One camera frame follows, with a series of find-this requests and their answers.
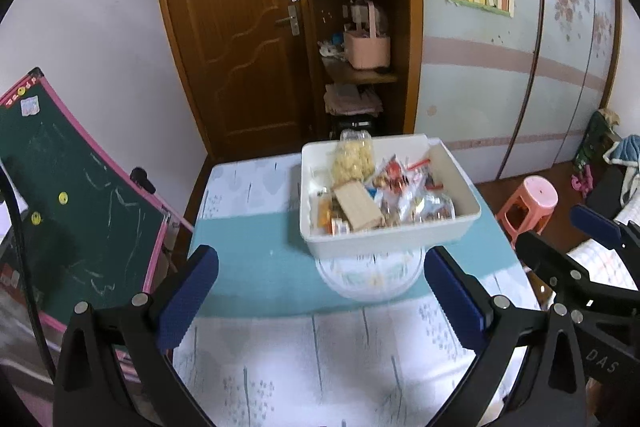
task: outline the sliding wardrobe door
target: sliding wardrobe door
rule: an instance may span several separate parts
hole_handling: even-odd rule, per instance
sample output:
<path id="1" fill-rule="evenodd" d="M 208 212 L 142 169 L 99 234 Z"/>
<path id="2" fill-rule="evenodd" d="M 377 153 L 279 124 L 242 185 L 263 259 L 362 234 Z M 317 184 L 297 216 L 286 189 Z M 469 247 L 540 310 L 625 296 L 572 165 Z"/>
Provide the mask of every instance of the sliding wardrobe door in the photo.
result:
<path id="1" fill-rule="evenodd" d="M 589 67 L 584 77 L 584 86 L 580 94 L 569 132 L 564 138 L 556 163 L 571 160 L 580 147 L 582 136 L 587 129 L 589 119 L 600 107 L 600 100 L 609 74 L 609 63 L 613 51 L 613 28 L 616 19 L 616 0 L 595 0 L 593 3 L 593 33 L 591 36 L 591 54 Z"/>
<path id="2" fill-rule="evenodd" d="M 529 101 L 501 178 L 553 165 L 572 123 L 591 50 L 593 0 L 545 0 Z"/>
<path id="3" fill-rule="evenodd" d="M 441 138 L 474 182 L 496 178 L 529 82 L 540 0 L 514 1 L 511 18 L 424 0 L 415 132 Z"/>

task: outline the black cable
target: black cable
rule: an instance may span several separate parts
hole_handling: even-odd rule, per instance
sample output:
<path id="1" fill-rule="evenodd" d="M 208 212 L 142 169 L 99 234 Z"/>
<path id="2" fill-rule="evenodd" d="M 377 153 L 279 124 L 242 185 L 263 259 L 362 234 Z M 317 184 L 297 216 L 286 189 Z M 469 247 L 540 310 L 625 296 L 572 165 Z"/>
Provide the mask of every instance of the black cable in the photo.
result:
<path id="1" fill-rule="evenodd" d="M 4 169 L 0 167 L 0 192 L 4 196 L 6 207 L 9 211 L 9 218 L 14 229 L 15 251 L 18 256 L 18 266 L 20 267 L 20 280 L 22 281 L 22 289 L 24 291 L 24 299 L 27 302 L 27 312 L 31 322 L 31 328 L 36 338 L 40 358 L 44 363 L 47 373 L 51 381 L 56 380 L 56 366 L 47 347 L 47 341 L 42 331 L 42 324 L 38 316 L 38 308 L 36 299 L 33 297 L 33 288 L 31 287 L 31 272 L 27 266 L 26 248 L 24 246 L 24 231 L 22 230 L 22 219 L 20 219 L 20 209 L 18 201 L 15 198 L 14 188 L 11 186 L 9 177 L 5 174 Z"/>

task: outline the blue gripper pad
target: blue gripper pad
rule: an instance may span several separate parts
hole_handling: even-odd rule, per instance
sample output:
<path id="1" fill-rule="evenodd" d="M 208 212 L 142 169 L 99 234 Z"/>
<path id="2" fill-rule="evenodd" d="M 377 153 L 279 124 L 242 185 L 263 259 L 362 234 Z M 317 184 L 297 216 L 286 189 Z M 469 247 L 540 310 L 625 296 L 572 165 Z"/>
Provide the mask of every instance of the blue gripper pad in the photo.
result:
<path id="1" fill-rule="evenodd" d="M 153 294 L 155 309 L 149 316 L 156 324 L 156 346 L 161 352 L 182 341 L 198 309 L 218 277 L 218 254 L 200 245 L 186 265 L 165 279 Z"/>
<path id="2" fill-rule="evenodd" d="M 466 349 L 479 353 L 486 346 L 486 321 L 471 296 L 452 268 L 443 259 L 439 249 L 449 256 L 444 247 L 431 248 L 424 256 L 424 277 L 442 306 L 456 336 Z"/>
<path id="3" fill-rule="evenodd" d="M 569 213 L 571 224 L 578 230 L 593 237 L 607 250 L 622 246 L 620 227 L 583 204 L 572 206 Z"/>

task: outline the pink basket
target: pink basket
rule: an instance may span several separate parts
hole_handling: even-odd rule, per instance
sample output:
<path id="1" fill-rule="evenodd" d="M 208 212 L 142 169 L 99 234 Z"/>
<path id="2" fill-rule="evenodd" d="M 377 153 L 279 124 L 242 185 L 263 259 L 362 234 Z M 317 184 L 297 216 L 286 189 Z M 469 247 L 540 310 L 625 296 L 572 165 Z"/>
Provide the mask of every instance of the pink basket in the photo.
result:
<path id="1" fill-rule="evenodd" d="M 376 36 L 376 10 L 369 4 L 369 34 L 365 36 L 360 22 L 356 30 L 344 33 L 344 53 L 347 60 L 357 70 L 387 68 L 391 63 L 391 38 Z"/>

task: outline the round plate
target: round plate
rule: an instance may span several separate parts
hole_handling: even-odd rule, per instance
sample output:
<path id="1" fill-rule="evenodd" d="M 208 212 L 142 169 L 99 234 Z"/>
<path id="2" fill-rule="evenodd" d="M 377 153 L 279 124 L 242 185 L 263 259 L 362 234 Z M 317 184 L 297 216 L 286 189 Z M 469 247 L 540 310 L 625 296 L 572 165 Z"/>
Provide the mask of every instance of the round plate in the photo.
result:
<path id="1" fill-rule="evenodd" d="M 317 260 L 320 277 L 347 299 L 387 301 L 402 295 L 422 274 L 424 250 Z"/>

